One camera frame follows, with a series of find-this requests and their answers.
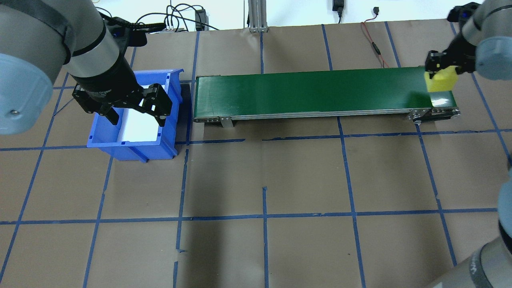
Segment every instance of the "green conveyor belt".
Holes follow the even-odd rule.
[[[194,121],[456,108],[451,91],[427,92],[423,73],[411,67],[198,77]]]

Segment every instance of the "yellow block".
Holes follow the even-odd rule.
[[[458,79],[459,75],[455,72],[455,66],[439,70],[432,79],[430,79],[429,73],[425,72],[426,89],[429,92],[450,91]]]

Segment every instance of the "blue plastic bin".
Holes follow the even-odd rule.
[[[142,86],[153,83],[165,85],[165,91],[173,102],[173,107],[170,116],[165,121],[165,126],[158,128],[156,141],[117,141],[125,109],[114,108],[119,114],[118,124],[112,125],[105,117],[95,114],[87,147],[99,148],[101,151],[121,161],[139,160],[145,163],[155,159],[172,159],[178,155],[174,143],[179,105],[183,103],[179,78],[180,72],[183,72],[183,69],[135,72],[137,82]]]

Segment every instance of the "gray robot arm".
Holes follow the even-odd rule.
[[[164,27],[109,20],[123,25],[122,33]],[[77,81],[73,96],[88,113],[116,124],[113,107],[131,108],[154,116],[160,126],[170,114],[160,85],[138,85],[124,58],[126,46],[120,47],[90,0],[4,0],[0,39],[0,134],[34,125],[62,66]]]
[[[512,79],[512,0],[487,0],[454,8],[448,20],[460,32],[443,52],[430,51],[425,70],[430,78],[456,66],[458,74],[477,71],[491,80]]]

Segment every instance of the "metal post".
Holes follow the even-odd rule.
[[[267,32],[267,0],[249,0],[249,31]]]

